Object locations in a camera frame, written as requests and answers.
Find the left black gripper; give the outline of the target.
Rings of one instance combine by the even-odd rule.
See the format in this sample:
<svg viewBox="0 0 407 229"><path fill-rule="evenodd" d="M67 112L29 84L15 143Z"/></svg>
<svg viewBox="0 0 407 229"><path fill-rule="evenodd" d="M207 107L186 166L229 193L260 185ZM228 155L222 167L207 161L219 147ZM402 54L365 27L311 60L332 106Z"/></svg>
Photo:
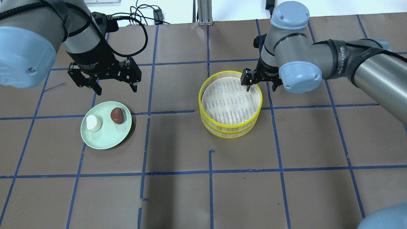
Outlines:
<svg viewBox="0 0 407 229"><path fill-rule="evenodd" d="M123 81L136 93L141 82L141 69L132 57L119 62L113 54L70 54L73 62L68 68L68 75L77 87L91 88L97 95L102 94L99 79L116 79Z"/></svg>

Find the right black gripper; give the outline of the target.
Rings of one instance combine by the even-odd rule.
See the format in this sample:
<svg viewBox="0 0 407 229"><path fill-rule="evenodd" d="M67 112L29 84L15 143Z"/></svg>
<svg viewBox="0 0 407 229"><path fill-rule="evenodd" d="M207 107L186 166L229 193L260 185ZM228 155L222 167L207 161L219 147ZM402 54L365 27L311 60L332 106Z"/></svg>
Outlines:
<svg viewBox="0 0 407 229"><path fill-rule="evenodd" d="M279 76L279 68L265 63L262 58L259 58L256 68L252 71L249 68L244 68L240 77L240 84L249 92L252 85L259 82L272 82L272 91L276 91L278 87L283 85Z"/></svg>

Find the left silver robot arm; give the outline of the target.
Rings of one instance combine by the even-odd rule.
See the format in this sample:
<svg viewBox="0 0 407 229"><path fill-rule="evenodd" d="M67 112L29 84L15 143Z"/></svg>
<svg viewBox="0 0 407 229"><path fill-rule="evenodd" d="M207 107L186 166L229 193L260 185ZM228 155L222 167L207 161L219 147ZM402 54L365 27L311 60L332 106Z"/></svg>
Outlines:
<svg viewBox="0 0 407 229"><path fill-rule="evenodd" d="M56 62L63 46L72 59L67 70L77 87L91 88L101 95L98 80L115 79L133 92L141 81L141 70L132 54L121 54L107 42L106 34L118 31L117 21L129 16L91 12L83 0L1 1L1 85L37 87Z"/></svg>

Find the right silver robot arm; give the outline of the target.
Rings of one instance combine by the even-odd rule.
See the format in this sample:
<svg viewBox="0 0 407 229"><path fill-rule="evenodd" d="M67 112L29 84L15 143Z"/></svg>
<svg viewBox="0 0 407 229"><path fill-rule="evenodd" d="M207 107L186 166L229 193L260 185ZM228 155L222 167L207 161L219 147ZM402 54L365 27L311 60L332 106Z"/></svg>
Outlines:
<svg viewBox="0 0 407 229"><path fill-rule="evenodd" d="M383 39L343 41L329 39L311 44L305 34L309 11L297 1L273 10L269 31L253 44L260 50L256 68L244 69L240 82L247 89L271 81L273 90L301 94L323 80L347 78L381 106L406 109L406 58Z"/></svg>

